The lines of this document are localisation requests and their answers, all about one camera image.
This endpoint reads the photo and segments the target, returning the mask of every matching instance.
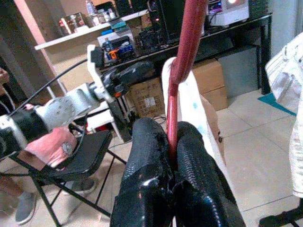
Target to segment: cardboard box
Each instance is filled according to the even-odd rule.
[[[216,59],[195,64],[193,72],[200,94],[225,86],[222,67]]]
[[[228,100],[226,96],[225,87],[204,93],[202,94],[202,96],[207,99],[211,105],[213,105],[215,111],[222,110],[228,107]]]
[[[165,113],[160,78],[131,86],[130,95],[140,117],[154,117]]]

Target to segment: wall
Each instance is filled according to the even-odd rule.
[[[272,56],[296,36],[297,4],[301,0],[273,0]]]
[[[54,23],[57,25],[60,18],[66,16],[61,2],[58,0],[43,0],[50,12]]]
[[[71,65],[87,58],[87,46],[89,44],[98,45],[96,34],[91,34],[73,39],[68,43],[61,43],[47,48],[47,55],[51,59],[57,73],[60,73]],[[78,87],[83,83],[93,81],[88,69],[87,63],[83,63],[74,70],[66,73],[60,78],[68,91]]]
[[[53,17],[43,0],[25,0],[25,2],[47,42],[61,37],[57,25],[54,23]]]
[[[1,1],[3,11],[0,20],[1,52],[3,60],[13,72],[27,96],[44,85],[49,77],[41,70],[33,55],[30,32],[21,21],[14,2]]]
[[[41,51],[36,51],[35,46],[37,45],[36,40],[34,39],[31,31],[29,30],[25,20],[23,19],[21,13],[17,9],[16,6],[10,7],[8,10],[8,14],[11,19],[15,21],[15,24],[19,30],[19,32],[22,34],[22,38],[25,40],[27,46],[30,49],[31,54],[35,58],[35,61],[39,65],[41,71],[43,72],[43,75],[40,75],[41,77],[44,76],[46,81],[49,81],[53,78],[53,72],[51,68],[49,67],[47,61],[45,60],[43,54]]]

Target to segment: white floor tile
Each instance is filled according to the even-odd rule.
[[[241,211],[292,194],[288,155],[257,131],[227,137],[225,157]]]
[[[4,173],[11,168],[19,166],[19,164],[10,158],[6,158],[0,162],[0,172]]]
[[[113,151],[115,154],[117,154],[120,158],[127,161],[131,148],[132,148],[132,142],[128,142],[126,144],[123,144],[123,140],[120,140],[118,137],[115,138],[115,147],[111,148],[110,150]]]
[[[73,213],[65,226],[74,227],[109,227],[110,218],[101,215],[89,205],[82,203]]]
[[[28,170],[23,166],[17,166],[8,170],[6,173],[10,174],[27,174]],[[34,182],[29,176],[12,177],[12,179],[26,192],[36,192]]]
[[[54,197],[55,195],[50,195],[47,198],[49,202],[51,202]],[[61,193],[53,205],[53,210],[59,222],[61,224],[65,224],[71,221],[71,215],[80,205],[80,200],[74,198],[73,196],[63,195]],[[37,213],[33,217],[32,226],[55,226],[55,223],[42,200]]]
[[[102,167],[100,168],[100,171],[102,172],[102,174],[101,174],[102,176],[99,178],[100,184],[98,185],[97,189],[88,197],[92,201],[95,201],[97,199],[97,196],[101,189],[106,172],[110,166],[110,162],[108,162],[107,164],[102,164]],[[111,171],[108,175],[107,182],[103,188],[98,205],[108,212],[112,212],[112,209],[114,207],[115,197],[118,195],[118,192],[119,192],[121,178],[122,178],[124,168],[125,168],[125,165],[122,164],[117,159],[115,159],[115,161],[112,165]]]
[[[299,226],[303,226],[303,219],[297,220],[296,223],[297,223]]]
[[[261,97],[259,90],[235,97],[230,100],[228,109],[253,127],[290,116],[284,111],[259,101],[259,97]]]
[[[229,109],[217,111],[217,115],[219,120],[219,129],[221,136],[223,137],[228,137],[251,128],[249,124],[245,123]]]
[[[290,196],[272,203],[265,204],[260,207],[253,208],[251,210],[242,213],[244,221],[247,227],[258,227],[259,221],[262,218],[270,215],[278,215],[283,211],[288,211],[296,208],[299,204],[299,199],[294,196]]]
[[[284,151],[289,151],[289,140],[293,131],[295,117],[289,116],[274,122],[270,122],[259,127],[256,130],[261,132],[266,138],[273,141]]]
[[[159,117],[155,117],[155,121],[162,126],[164,131],[166,131],[166,122],[167,122],[167,120],[164,120],[164,119],[159,118]]]
[[[2,212],[0,211],[0,223],[2,226],[18,226],[14,220],[15,218],[16,211],[15,210],[10,210],[8,213],[7,212]]]

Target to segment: black table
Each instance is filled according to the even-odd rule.
[[[244,34],[247,31],[253,29],[260,29],[261,31],[261,88],[262,94],[268,94],[270,92],[270,87],[268,84],[268,79],[265,72],[265,65],[271,58],[271,24],[272,24],[272,14],[268,14],[266,16],[248,20],[246,22],[238,22],[229,26],[228,28],[221,27],[219,31],[213,32],[211,34],[207,34],[201,37],[200,45],[203,45],[203,41],[212,41],[219,40],[224,38],[235,38],[241,34]],[[118,63],[116,65],[111,65],[104,67],[101,71],[106,71],[113,67],[128,67],[131,64],[134,64],[138,61],[162,61],[166,60],[170,57],[176,56],[178,52],[178,44],[169,46],[167,48],[141,55],[136,57],[135,59],[125,61],[123,63]]]

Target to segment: robotic arm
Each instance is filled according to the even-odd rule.
[[[152,62],[139,62],[122,72],[112,69],[101,74],[98,67],[103,66],[103,51],[95,45],[88,46],[87,66],[93,83],[82,84],[63,97],[51,99],[44,106],[0,117],[0,159],[23,150],[28,143],[54,128],[68,125],[77,116],[98,108],[101,102],[115,101],[127,93],[130,85],[146,78],[153,69]]]

